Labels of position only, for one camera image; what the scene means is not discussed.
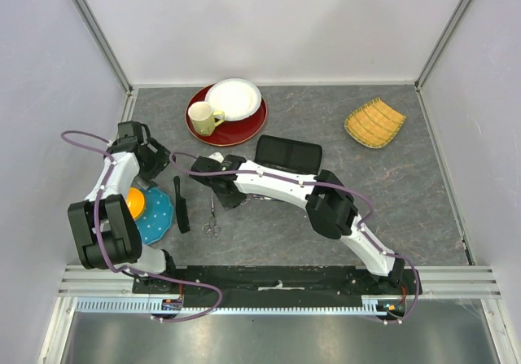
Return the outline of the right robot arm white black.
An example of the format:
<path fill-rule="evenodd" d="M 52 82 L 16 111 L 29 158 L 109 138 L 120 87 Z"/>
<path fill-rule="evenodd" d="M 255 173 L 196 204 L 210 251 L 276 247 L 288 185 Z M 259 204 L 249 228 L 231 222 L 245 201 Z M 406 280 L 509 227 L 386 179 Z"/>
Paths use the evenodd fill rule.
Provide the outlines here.
<path fill-rule="evenodd" d="M 190 177 L 210 187 L 223 206 L 234 208 L 248 195 L 260 195 L 303 209 L 320 236 L 342 242 L 363 263 L 382 293 L 394 292 L 404 282 L 403 256 L 385 246 L 367 227 L 355 198 L 331 172 L 288 173 L 228 155 L 219 161 L 198 157 Z"/>

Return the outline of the black zip tool case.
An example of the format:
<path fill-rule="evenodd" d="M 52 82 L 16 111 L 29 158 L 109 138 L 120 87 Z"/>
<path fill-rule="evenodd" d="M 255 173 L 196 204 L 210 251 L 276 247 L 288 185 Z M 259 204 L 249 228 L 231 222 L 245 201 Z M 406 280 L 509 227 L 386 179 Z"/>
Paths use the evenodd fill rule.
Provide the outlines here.
<path fill-rule="evenodd" d="M 261 135 L 253 161 L 289 173 L 317 175 L 322 164 L 322 147 L 314 143 Z"/>

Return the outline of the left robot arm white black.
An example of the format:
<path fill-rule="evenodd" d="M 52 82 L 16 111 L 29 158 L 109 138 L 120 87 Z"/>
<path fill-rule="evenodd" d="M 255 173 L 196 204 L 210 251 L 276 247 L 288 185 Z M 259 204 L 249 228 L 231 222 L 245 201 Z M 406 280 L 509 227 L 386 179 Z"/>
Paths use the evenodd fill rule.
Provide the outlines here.
<path fill-rule="evenodd" d="M 173 258 L 142 242 L 125 200 L 134 182 L 155 185 L 154 179 L 168 166 L 170 151 L 138 121 L 119 123 L 113 142 L 81 130 L 65 130 L 61 138 L 103 156 L 103 171 L 92 191 L 68 206 L 81 265 L 150 280 L 161 293 L 175 290 L 179 275 Z"/>

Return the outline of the silver hair scissors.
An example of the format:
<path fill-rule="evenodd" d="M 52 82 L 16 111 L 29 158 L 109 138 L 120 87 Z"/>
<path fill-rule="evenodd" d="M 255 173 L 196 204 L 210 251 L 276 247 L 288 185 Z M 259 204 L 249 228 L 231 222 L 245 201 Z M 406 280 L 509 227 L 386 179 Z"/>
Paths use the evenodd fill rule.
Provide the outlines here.
<path fill-rule="evenodd" d="M 212 192 L 210 196 L 210 212 L 208 221 L 201 227 L 205 234 L 218 236 L 221 233 L 221 228 L 217 224 L 215 194 Z"/>

